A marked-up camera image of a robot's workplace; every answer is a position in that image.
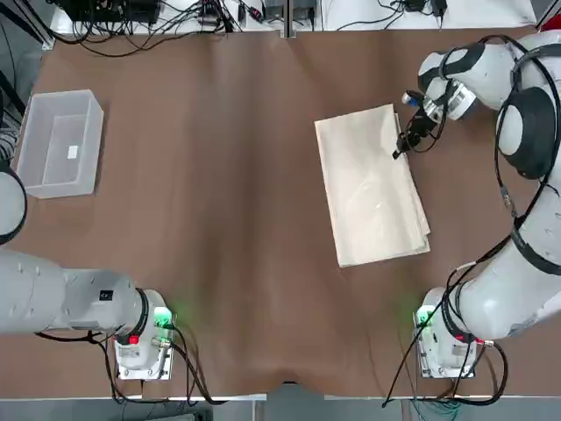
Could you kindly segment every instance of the towel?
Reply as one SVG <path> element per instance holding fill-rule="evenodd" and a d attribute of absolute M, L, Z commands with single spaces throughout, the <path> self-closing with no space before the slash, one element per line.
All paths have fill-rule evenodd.
<path fill-rule="evenodd" d="M 430 250 L 430 233 L 392 104 L 316 121 L 323 181 L 340 267 Z"/>

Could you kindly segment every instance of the black sticker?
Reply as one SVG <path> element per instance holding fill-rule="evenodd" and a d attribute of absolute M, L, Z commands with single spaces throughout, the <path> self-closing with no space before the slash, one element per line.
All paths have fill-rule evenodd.
<path fill-rule="evenodd" d="M 99 291 L 99 301 L 113 301 L 113 290 L 102 289 Z"/>

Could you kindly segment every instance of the white label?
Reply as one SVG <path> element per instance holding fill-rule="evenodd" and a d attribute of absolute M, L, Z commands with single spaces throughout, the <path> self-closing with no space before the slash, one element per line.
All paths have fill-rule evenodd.
<path fill-rule="evenodd" d="M 119 348 L 119 356 L 121 358 L 134 358 L 134 357 L 139 357 L 140 356 L 140 352 L 137 349 L 134 348 Z"/>
<path fill-rule="evenodd" d="M 70 160 L 75 160 L 78 156 L 78 146 L 69 146 L 68 147 L 68 158 Z"/>

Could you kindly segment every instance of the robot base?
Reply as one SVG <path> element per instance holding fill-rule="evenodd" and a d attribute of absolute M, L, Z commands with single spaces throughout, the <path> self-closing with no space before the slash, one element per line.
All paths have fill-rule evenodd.
<path fill-rule="evenodd" d="M 414 334 L 435 311 L 440 302 L 444 289 L 433 289 L 425 297 L 423 306 L 413 315 L 415 324 Z M 458 378 L 460 368 L 465 360 L 467 344 L 453 338 L 444 326 L 442 313 L 437 311 L 417 340 L 417 353 L 421 373 L 425 378 Z M 476 342 L 469 348 L 469 355 L 464 366 L 462 376 L 474 377 L 473 362 L 477 353 Z"/>
<path fill-rule="evenodd" d="M 162 313 L 169 315 L 171 311 L 166 307 L 162 296 L 153 289 L 145 289 L 148 298 L 149 313 L 146 328 L 138 336 L 138 344 L 123 346 L 115 343 L 117 357 L 118 378 L 122 380 L 169 380 L 171 378 L 173 349 L 158 346 L 153 343 L 157 339 L 160 343 L 171 341 L 174 331 L 162 329 L 158 326 L 158 317 Z"/>

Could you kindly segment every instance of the electronic equipment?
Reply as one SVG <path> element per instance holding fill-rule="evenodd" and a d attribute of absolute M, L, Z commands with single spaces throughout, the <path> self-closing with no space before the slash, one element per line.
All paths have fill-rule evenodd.
<path fill-rule="evenodd" d="M 144 22 L 155 24 L 160 0 L 54 0 L 73 22 Z"/>
<path fill-rule="evenodd" d="M 446 0 L 430 0 L 430 6 L 432 7 L 432 14 L 437 18 L 444 16 L 446 9 L 448 9 Z"/>
<path fill-rule="evenodd" d="M 405 0 L 406 11 L 423 11 L 426 0 Z"/>
<path fill-rule="evenodd" d="M 264 0 L 265 19 L 282 17 L 284 11 L 284 0 Z M 308 18 L 308 10 L 317 7 L 317 0 L 294 0 L 293 17 L 295 20 Z"/>

